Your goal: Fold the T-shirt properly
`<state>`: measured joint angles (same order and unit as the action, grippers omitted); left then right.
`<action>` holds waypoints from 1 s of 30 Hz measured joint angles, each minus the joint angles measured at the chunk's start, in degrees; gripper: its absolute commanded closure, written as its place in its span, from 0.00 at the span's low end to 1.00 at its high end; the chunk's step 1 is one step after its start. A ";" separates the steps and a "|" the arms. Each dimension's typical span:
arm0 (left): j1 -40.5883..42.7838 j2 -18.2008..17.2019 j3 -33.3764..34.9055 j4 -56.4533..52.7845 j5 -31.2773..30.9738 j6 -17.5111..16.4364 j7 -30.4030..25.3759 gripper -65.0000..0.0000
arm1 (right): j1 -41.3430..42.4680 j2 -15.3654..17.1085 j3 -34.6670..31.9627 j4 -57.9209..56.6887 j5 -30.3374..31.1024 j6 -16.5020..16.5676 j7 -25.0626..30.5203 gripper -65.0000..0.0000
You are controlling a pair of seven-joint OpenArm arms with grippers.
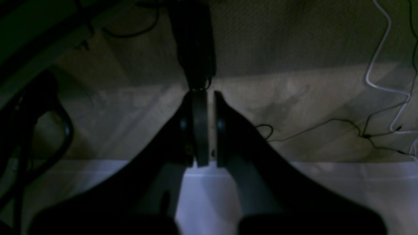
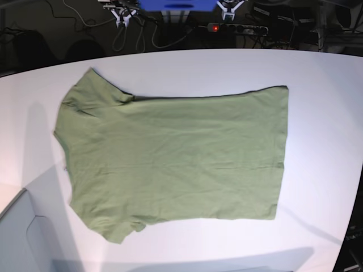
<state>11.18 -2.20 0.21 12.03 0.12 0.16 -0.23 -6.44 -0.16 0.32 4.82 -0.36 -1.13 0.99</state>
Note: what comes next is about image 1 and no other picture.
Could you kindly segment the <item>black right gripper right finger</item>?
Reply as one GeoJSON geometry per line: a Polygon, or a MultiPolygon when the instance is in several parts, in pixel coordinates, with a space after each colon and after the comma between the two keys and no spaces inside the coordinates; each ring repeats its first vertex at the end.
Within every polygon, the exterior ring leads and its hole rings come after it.
{"type": "Polygon", "coordinates": [[[218,166],[233,177],[239,235],[386,235],[382,217],[320,185],[277,153],[215,92],[218,166]]]}

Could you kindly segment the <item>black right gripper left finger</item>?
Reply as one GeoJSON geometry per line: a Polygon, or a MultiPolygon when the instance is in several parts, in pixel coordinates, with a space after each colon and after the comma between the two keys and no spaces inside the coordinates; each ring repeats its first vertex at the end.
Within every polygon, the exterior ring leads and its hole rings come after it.
{"type": "Polygon", "coordinates": [[[38,213],[30,235],[177,235],[183,175],[209,163],[205,90],[182,104],[134,159],[107,180],[38,213]]]}

